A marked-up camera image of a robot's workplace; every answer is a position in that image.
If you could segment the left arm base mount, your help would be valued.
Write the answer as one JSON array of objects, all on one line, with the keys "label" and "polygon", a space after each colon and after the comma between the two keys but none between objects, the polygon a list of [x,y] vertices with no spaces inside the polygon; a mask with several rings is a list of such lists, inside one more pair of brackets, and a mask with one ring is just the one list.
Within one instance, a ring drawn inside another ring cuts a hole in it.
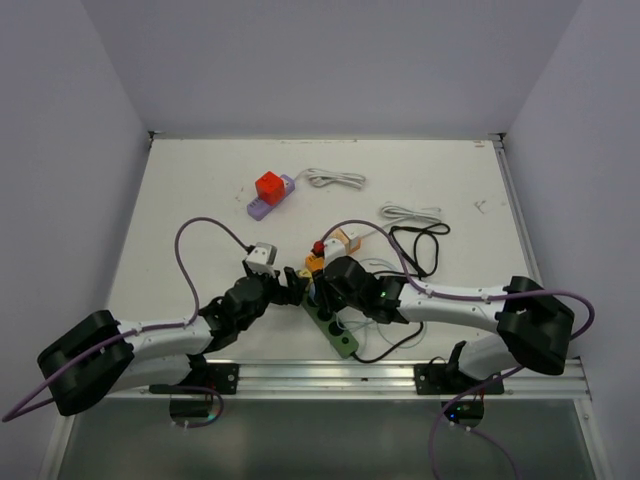
[{"label": "left arm base mount", "polygon": [[177,385],[151,385],[151,394],[204,394],[215,391],[221,395],[235,395],[239,383],[239,365],[235,363],[206,363],[196,367]]}]

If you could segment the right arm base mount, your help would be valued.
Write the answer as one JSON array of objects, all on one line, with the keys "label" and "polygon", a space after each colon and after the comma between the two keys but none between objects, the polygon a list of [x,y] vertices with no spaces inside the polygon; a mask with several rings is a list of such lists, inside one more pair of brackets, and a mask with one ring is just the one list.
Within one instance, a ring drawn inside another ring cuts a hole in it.
[{"label": "right arm base mount", "polygon": [[413,379],[416,393],[418,395],[459,395],[464,392],[504,394],[504,382],[498,379],[498,372],[492,372],[480,380],[462,372],[462,356],[471,354],[474,347],[474,343],[461,341],[454,346],[449,359],[442,363],[438,363],[436,358],[433,358],[426,363],[414,364]]}]

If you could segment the green power strip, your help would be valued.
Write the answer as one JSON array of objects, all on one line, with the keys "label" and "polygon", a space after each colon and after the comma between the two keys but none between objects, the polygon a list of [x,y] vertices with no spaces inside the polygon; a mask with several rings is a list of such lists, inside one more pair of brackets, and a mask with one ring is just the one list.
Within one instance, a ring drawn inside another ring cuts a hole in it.
[{"label": "green power strip", "polygon": [[349,359],[357,352],[359,342],[349,330],[341,326],[336,314],[331,317],[320,316],[320,309],[309,294],[305,295],[301,306],[340,358]]}]

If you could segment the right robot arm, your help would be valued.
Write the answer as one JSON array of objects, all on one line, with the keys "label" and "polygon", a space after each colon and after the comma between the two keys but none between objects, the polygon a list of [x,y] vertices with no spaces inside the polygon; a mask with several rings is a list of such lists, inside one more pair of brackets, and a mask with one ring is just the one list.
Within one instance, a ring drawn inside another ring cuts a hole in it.
[{"label": "right robot arm", "polygon": [[459,342],[445,379],[468,392],[499,372],[524,367],[563,374],[575,315],[555,295],[527,277],[506,286],[447,287],[403,275],[376,276],[342,256],[313,275],[314,300],[326,314],[353,308],[379,324],[436,322],[484,331]]}]

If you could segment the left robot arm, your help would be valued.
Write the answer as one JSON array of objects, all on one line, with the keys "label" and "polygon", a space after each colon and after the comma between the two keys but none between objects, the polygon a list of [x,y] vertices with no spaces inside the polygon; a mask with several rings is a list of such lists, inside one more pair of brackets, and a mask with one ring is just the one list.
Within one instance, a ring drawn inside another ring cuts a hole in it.
[{"label": "left robot arm", "polygon": [[194,320],[127,322],[99,310],[45,348],[37,364],[63,416],[135,387],[197,392],[208,379],[205,354],[236,342],[269,305],[299,306],[308,284],[291,267],[273,275],[248,272]]}]

